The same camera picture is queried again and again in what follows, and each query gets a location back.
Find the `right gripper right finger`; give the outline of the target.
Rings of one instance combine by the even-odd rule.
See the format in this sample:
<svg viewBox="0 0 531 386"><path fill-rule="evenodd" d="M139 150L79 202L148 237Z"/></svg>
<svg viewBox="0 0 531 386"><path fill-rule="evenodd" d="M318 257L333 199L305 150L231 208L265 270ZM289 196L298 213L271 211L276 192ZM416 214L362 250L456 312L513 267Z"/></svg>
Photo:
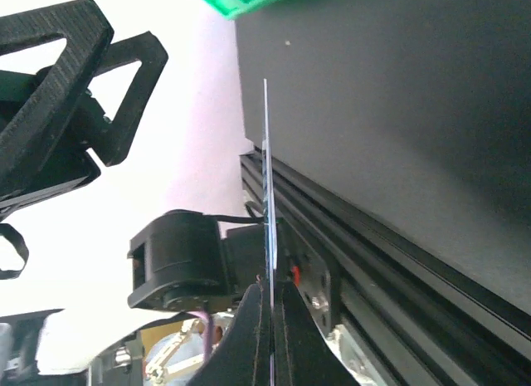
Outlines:
<svg viewBox="0 0 531 386"><path fill-rule="evenodd" d="M272 320L276 385L358 384L325 343L293 282L276 284Z"/></svg>

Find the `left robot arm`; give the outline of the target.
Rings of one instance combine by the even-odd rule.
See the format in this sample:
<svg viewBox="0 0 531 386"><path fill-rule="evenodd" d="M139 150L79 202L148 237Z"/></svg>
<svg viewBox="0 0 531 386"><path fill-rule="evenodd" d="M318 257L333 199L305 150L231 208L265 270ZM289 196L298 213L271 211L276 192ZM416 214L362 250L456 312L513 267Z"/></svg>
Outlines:
<svg viewBox="0 0 531 386"><path fill-rule="evenodd" d="M92 148L106 166L124 161L168 55L145 32L114 42L114 31L93 0L75 0L1 19L1 51L9 54L64 39L57 61L35 76L8 73L2 103L18 110L1 130L1 214L67 193L93 181L93 165L67 166L67 155ZM86 94L92 79L115 68L139 69L115 118L105 122ZM235 278L215 216L177 210L152 221L131 242L144 268L129 305L175 312L226 309Z"/></svg>

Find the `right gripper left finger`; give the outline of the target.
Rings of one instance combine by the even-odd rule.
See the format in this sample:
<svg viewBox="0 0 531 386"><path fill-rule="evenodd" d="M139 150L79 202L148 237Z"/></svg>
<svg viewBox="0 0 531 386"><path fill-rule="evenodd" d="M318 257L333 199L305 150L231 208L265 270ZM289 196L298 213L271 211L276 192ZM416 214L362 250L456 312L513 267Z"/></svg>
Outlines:
<svg viewBox="0 0 531 386"><path fill-rule="evenodd" d="M269 292L255 282L244 294L230 329L188 382L190 385L270 384Z"/></svg>

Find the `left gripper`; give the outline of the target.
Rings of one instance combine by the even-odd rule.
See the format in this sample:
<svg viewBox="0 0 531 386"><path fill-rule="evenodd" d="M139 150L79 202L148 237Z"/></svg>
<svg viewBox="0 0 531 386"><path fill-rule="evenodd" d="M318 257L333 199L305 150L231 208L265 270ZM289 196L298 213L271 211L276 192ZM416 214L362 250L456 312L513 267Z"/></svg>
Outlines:
<svg viewBox="0 0 531 386"><path fill-rule="evenodd" d="M113 35L94 0L74 0L1 18L2 54L61 38L66 41L49 71L43 68L35 75L1 71L2 221L17 210L97 179L101 171L87 153L89 147L107 167L127 158L168 53L151 32L110 45ZM85 89L94 74L134 62L140 67L115 117L108 120ZM85 132L80 130L84 123Z"/></svg>

